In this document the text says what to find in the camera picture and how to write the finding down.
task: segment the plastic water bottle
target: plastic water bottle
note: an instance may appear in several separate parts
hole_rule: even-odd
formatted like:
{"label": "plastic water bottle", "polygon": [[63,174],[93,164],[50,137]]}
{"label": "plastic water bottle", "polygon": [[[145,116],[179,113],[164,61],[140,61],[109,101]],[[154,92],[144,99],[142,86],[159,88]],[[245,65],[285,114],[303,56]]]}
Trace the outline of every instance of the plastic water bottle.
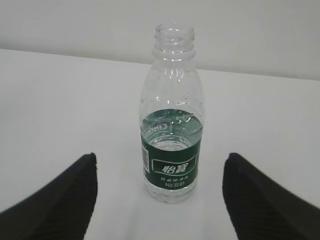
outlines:
{"label": "plastic water bottle", "polygon": [[197,182],[205,107],[192,63],[194,38],[192,27],[156,28],[155,62],[139,103],[144,182],[155,199],[166,203],[188,198]]}

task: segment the brand logo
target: brand logo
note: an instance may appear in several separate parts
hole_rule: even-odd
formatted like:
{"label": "brand logo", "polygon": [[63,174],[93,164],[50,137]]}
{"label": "brand logo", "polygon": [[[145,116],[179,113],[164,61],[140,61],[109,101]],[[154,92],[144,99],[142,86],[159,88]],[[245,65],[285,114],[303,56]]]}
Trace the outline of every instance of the brand logo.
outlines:
{"label": "brand logo", "polygon": [[161,130],[165,130],[167,128],[168,128],[167,124],[160,124],[160,125],[155,126],[155,127],[150,127],[148,129],[148,131],[145,132],[145,138],[149,137],[151,134],[153,134],[155,132],[158,132],[158,131],[161,131]]}

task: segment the white table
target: white table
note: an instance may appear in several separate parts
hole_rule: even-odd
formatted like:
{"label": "white table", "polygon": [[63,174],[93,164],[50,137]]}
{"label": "white table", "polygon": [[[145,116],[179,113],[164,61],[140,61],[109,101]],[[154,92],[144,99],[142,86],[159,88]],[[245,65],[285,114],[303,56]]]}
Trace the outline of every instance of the white table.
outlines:
{"label": "white table", "polygon": [[90,152],[99,192],[88,240],[237,239],[222,196],[230,152],[320,207],[320,82],[206,70],[197,189],[177,204],[151,198],[138,121],[149,67],[0,50],[0,211]]}

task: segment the bottle mouth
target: bottle mouth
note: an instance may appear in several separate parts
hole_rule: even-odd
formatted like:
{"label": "bottle mouth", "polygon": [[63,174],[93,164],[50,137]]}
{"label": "bottle mouth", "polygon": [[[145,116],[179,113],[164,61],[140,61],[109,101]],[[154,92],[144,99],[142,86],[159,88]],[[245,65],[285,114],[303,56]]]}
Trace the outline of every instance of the bottle mouth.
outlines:
{"label": "bottle mouth", "polygon": [[162,24],[155,29],[153,55],[164,60],[179,61],[196,55],[194,28],[177,23]]}
{"label": "bottle mouth", "polygon": [[177,45],[180,42],[192,42],[195,39],[195,33],[192,26],[177,23],[161,24],[155,28],[155,38]]}

